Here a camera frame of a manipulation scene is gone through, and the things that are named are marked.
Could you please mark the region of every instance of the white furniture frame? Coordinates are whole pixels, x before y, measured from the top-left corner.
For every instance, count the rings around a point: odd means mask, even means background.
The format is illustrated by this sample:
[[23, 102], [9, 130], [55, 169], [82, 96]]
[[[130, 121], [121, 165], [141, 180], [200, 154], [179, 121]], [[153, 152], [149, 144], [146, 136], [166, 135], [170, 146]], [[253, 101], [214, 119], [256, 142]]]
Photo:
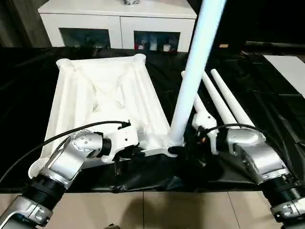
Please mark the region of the white furniture frame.
[[187, 0], [50, 0], [38, 9], [53, 47], [65, 46], [59, 28], [107, 29], [111, 48], [134, 49], [135, 31], [179, 32], [188, 52], [197, 15]]

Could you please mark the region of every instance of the black cable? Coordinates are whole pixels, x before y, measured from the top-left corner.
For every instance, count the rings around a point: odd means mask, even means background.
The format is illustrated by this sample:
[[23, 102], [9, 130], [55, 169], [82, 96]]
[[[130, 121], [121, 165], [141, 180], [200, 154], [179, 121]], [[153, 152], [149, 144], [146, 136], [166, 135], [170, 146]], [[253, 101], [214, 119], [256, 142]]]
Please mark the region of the black cable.
[[65, 144], [65, 142], [68, 140], [69, 137], [66, 137], [66, 139], [63, 140], [63, 141], [56, 147], [56, 149], [54, 150], [54, 152], [58, 151], [58, 150], [61, 148], [61, 146], [62, 146], [63, 144]]
[[234, 123], [234, 124], [224, 124], [224, 125], [219, 125], [219, 126], [215, 126], [209, 129], [204, 129], [203, 131], [200, 131], [203, 135], [207, 135], [209, 132], [213, 131], [213, 130], [222, 130], [225, 129], [227, 127], [231, 127], [231, 126], [239, 126], [239, 127], [247, 127], [249, 129], [253, 129], [253, 130], [257, 130], [259, 132], [263, 132], [261, 129], [252, 126], [252, 125], [247, 125], [247, 124], [240, 124], [240, 123]]
[[[92, 126], [95, 126], [95, 125], [102, 125], [102, 124], [121, 124], [121, 125], [129, 125], [129, 123], [127, 122], [121, 122], [121, 121], [103, 121], [103, 122], [97, 122], [97, 123], [91, 123], [91, 124], [88, 124], [88, 125], [83, 125], [83, 126], [80, 126], [80, 127], [77, 127], [77, 128], [74, 128], [72, 130], [68, 130], [66, 132], [63, 132], [59, 135], [56, 135], [54, 137], [51, 137], [49, 138], [48, 140], [44, 141], [43, 143], [39, 144], [38, 146], [36, 146], [35, 148], [33, 148], [32, 150], [30, 150], [29, 152], [27, 152], [25, 155], [23, 155], [21, 158], [19, 158], [13, 165], [11, 165], [11, 167], [9, 167], [8, 170], [6, 170], [6, 172], [3, 174], [3, 176], [1, 177], [0, 179], [0, 184], [2, 183], [2, 181], [4, 180], [4, 178], [8, 175], [8, 173], [20, 162], [22, 161], [26, 156], [30, 155], [31, 153], [33, 153], [34, 151], [36, 151], [37, 149], [47, 145], [48, 143], [60, 138], [60, 137], [63, 137], [65, 135], [68, 135], [68, 134], [72, 134], [74, 133], [75, 131], [79, 131], [79, 130], [83, 130], [85, 128], [88, 128], [88, 127], [92, 127]], [[66, 138], [62, 143], [61, 143], [61, 146], [65, 143], [65, 141], [67, 140], [68, 138]]]

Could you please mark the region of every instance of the black ribbed joint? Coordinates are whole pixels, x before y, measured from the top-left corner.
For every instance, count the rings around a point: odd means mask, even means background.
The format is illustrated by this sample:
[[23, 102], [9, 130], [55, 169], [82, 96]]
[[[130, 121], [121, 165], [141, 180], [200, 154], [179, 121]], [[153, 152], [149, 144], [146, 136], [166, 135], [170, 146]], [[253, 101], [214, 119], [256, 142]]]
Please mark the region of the black ribbed joint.
[[111, 151], [111, 146], [112, 146], [111, 140], [109, 138], [103, 138], [102, 149], [96, 157], [101, 157], [103, 155], [109, 156], [109, 153]]
[[272, 207], [302, 197], [300, 187], [295, 186], [295, 180], [290, 174], [270, 179], [260, 186]]
[[32, 179], [31, 185], [26, 188], [22, 195], [49, 210], [53, 210], [65, 191], [66, 188], [61, 183], [44, 175], [38, 175]]

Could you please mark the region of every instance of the table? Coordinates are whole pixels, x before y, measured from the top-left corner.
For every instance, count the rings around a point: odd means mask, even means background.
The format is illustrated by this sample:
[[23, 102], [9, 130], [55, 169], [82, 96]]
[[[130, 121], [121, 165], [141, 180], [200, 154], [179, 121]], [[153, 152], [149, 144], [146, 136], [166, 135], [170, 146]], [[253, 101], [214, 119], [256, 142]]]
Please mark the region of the table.
[[[173, 116], [187, 54], [91, 48], [1, 49], [0, 63], [0, 175], [21, 155], [44, 140], [58, 77], [60, 58], [89, 59], [134, 55], [147, 56], [146, 67], [169, 121]], [[265, 130], [289, 168], [303, 182], [305, 163], [305, 100], [263, 57], [219, 55], [207, 64], [216, 68], [254, 124]], [[209, 112], [221, 123], [204, 87], [199, 95]], [[193, 144], [188, 125], [185, 139]], [[23, 160], [0, 185], [1, 193], [18, 193], [29, 182], [27, 170], [40, 151]], [[257, 190], [236, 158], [227, 152], [210, 157], [206, 147], [188, 147], [178, 158], [156, 155], [122, 164], [123, 174], [114, 175], [113, 165], [83, 170], [69, 192]], [[200, 167], [202, 157], [207, 166]]]

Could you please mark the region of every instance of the metal clamp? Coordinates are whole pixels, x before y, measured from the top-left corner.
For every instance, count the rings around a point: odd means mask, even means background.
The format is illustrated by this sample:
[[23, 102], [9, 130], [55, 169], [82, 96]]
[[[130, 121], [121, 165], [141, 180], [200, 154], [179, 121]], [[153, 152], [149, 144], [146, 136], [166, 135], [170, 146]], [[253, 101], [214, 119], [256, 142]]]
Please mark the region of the metal clamp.
[[0, 229], [15, 214], [20, 214], [40, 226], [45, 226], [49, 222], [53, 212], [24, 196], [17, 196], [0, 217]]
[[305, 214], [305, 198], [296, 199], [271, 208], [276, 218], [294, 218]]

